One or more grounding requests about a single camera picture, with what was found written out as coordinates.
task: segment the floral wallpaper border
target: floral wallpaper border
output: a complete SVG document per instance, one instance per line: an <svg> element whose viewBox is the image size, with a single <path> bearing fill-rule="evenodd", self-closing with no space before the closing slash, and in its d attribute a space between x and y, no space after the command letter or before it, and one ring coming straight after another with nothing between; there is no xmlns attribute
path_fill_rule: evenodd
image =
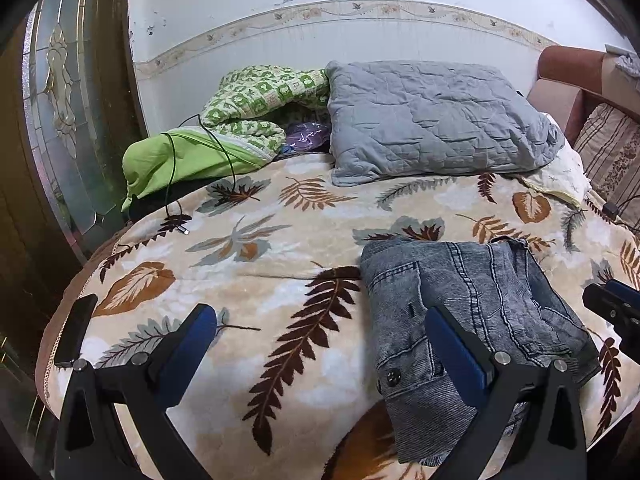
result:
<svg viewBox="0 0 640 480"><path fill-rule="evenodd" d="M210 50L264 32L339 20L443 23L500 36L540 51L555 44L549 38L514 23L460 7L410 0L331 0L270 10L213 28L150 61L134 63L136 77L149 79Z"/></svg>

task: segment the black button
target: black button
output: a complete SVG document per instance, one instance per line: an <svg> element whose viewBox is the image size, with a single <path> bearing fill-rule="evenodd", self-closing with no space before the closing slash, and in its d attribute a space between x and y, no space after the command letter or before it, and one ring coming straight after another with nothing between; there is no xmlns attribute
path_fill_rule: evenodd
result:
<svg viewBox="0 0 640 480"><path fill-rule="evenodd" d="M386 384L389 386L396 386L400 382L400 370L398 368L391 368L386 373Z"/></svg>

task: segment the blue gripper pad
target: blue gripper pad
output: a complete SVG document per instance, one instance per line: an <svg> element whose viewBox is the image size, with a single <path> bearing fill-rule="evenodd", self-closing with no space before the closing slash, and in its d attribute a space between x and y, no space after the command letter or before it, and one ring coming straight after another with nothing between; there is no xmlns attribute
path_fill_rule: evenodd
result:
<svg viewBox="0 0 640 480"><path fill-rule="evenodd" d="M482 367L437 308L427 309L424 328L431 347L451 377L462 401L467 406L482 408L488 399L488 384Z"/></svg>
<svg viewBox="0 0 640 480"><path fill-rule="evenodd" d="M618 280L609 280L605 284L604 289L631 305L636 311L636 314L640 314L640 292Z"/></svg>
<svg viewBox="0 0 640 480"><path fill-rule="evenodd" d="M193 321L158 374L155 398L163 409L177 406L216 336L216 311L209 305Z"/></svg>

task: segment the beige blanket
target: beige blanket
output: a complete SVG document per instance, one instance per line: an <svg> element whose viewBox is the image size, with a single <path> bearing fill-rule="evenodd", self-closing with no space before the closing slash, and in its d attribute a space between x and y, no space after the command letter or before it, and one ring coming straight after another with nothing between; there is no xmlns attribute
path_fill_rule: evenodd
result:
<svg viewBox="0 0 640 480"><path fill-rule="evenodd" d="M426 479L399 464L376 391L369 310L357 269L367 240L522 237L553 288L602 348L603 373L580 393L588 443L636 402L640 367L611 325L582 306L582 289L615 277L638 288L640 251L598 213L573 210L516 180L406 177L330 184L332 158L305 155L218 181L133 226L88 280L98 295L82 357L95 366L151 351L197 303L221 323L184 399L169 416L214 479ZM189 235L176 225L186 221ZM70 371L52 366L57 415ZM159 478L126 410L120 418L143 472ZM486 474L504 460L504 439Z"/></svg>

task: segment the gray denim jeans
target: gray denim jeans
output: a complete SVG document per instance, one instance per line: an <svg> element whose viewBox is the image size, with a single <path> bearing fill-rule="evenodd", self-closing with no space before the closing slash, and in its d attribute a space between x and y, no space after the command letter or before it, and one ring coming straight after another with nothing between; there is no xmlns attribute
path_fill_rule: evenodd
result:
<svg viewBox="0 0 640 480"><path fill-rule="evenodd" d="M431 305L447 307L491 352L508 352L517 363L547 367L562 358L578 386L599 370L589 333L523 240L373 241L362 251L360 270L369 291L380 390L401 463L439 465L476 414L425 335Z"/></svg>

